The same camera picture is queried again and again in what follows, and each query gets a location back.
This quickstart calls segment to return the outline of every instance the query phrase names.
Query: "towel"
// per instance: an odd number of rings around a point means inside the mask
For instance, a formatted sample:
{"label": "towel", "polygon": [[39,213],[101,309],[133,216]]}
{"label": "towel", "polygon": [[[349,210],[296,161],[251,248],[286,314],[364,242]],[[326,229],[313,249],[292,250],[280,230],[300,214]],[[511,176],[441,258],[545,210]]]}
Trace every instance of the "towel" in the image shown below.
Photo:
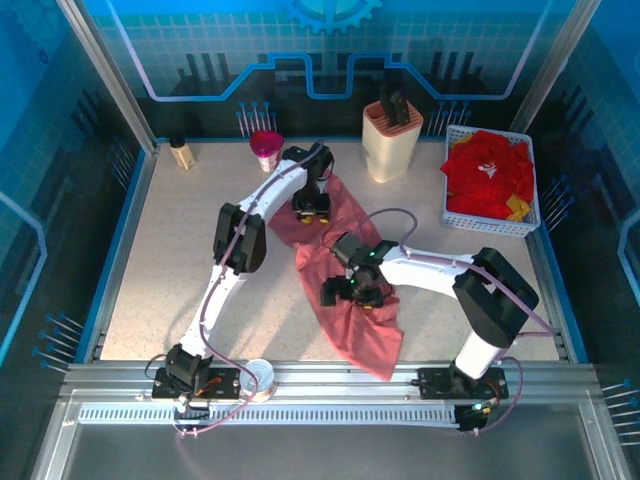
{"label": "towel", "polygon": [[451,148],[441,170],[447,175],[447,209],[452,212],[521,220],[526,213],[512,196],[527,206],[533,200],[533,164],[525,142],[511,146],[506,137],[480,130]]}
{"label": "towel", "polygon": [[[284,205],[269,227],[288,246],[296,249],[296,268],[311,308],[327,339],[348,362],[382,380],[389,380],[398,361],[403,332],[397,327],[398,298],[390,296],[381,308],[364,309],[337,299],[333,307],[320,305],[323,282],[345,269],[329,249],[340,235],[353,231],[366,213],[336,175],[327,181],[325,191],[331,198],[331,222],[304,225],[296,220],[291,205]],[[370,246],[380,240],[373,223],[361,229],[362,239]]]}

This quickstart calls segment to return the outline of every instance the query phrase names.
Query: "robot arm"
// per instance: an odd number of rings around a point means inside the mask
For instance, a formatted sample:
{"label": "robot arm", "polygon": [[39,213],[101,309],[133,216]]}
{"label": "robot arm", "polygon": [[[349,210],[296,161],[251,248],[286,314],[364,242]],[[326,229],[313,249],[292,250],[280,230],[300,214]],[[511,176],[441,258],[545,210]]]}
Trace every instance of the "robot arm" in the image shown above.
{"label": "robot arm", "polygon": [[473,390],[491,364],[513,343],[527,314],[500,290],[490,291],[487,281],[469,265],[482,267],[498,278],[529,308],[538,296],[496,250],[483,248],[477,255],[440,255],[382,241],[371,248],[357,236],[345,233],[331,252],[346,267],[344,277],[323,285],[321,301],[335,304],[336,296],[365,306],[381,306],[384,287],[411,285],[456,298],[471,324],[472,332],[451,364],[452,390]]}
{"label": "robot arm", "polygon": [[[216,263],[191,325],[180,343],[167,353],[166,369],[170,378],[193,391],[206,384],[211,352],[203,337],[209,341],[217,319],[231,298],[249,274],[262,265],[266,255],[266,224],[292,197],[298,218],[318,215],[328,219],[330,201],[323,192],[322,175],[333,161],[329,149],[320,144],[314,144],[309,151],[291,147],[283,152],[275,171],[254,193],[238,205],[227,203],[220,209],[213,245]],[[248,218],[241,225],[247,212]],[[238,228],[241,235],[222,265]]]}

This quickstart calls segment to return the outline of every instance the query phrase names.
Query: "small bottle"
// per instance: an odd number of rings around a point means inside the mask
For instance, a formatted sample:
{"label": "small bottle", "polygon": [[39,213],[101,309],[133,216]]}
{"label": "small bottle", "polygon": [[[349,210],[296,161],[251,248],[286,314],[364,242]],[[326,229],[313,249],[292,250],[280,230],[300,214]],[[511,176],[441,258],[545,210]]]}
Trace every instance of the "small bottle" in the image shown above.
{"label": "small bottle", "polygon": [[193,154],[189,145],[184,141],[182,137],[173,137],[169,140],[171,146],[171,153],[173,153],[176,162],[185,170],[189,170],[196,164]]}

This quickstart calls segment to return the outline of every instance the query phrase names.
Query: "pink cup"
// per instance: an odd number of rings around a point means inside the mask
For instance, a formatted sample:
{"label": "pink cup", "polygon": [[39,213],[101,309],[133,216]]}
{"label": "pink cup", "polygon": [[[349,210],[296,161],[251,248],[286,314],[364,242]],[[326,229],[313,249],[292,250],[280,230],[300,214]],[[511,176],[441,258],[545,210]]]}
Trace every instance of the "pink cup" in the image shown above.
{"label": "pink cup", "polygon": [[278,163],[284,137],[271,130],[258,130],[251,135],[249,146],[258,157],[263,172],[271,172]]}

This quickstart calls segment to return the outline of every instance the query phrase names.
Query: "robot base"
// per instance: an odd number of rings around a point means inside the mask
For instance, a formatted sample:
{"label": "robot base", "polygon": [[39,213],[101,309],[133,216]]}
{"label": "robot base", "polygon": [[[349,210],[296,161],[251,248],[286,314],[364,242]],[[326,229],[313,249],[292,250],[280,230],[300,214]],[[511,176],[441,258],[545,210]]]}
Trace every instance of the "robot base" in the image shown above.
{"label": "robot base", "polygon": [[509,398],[509,390],[501,368],[490,368],[487,373],[474,382],[465,385],[465,389],[458,388],[452,381],[450,368],[420,368],[418,379],[411,382],[420,388],[422,400],[490,400],[496,396],[490,385],[500,394],[500,399]]}
{"label": "robot base", "polygon": [[194,393],[187,384],[169,376],[165,368],[159,368],[156,371],[151,398],[154,400],[177,400],[183,393],[204,400],[237,400],[240,398],[240,370],[211,367],[207,377],[209,381],[198,395],[198,392]]}

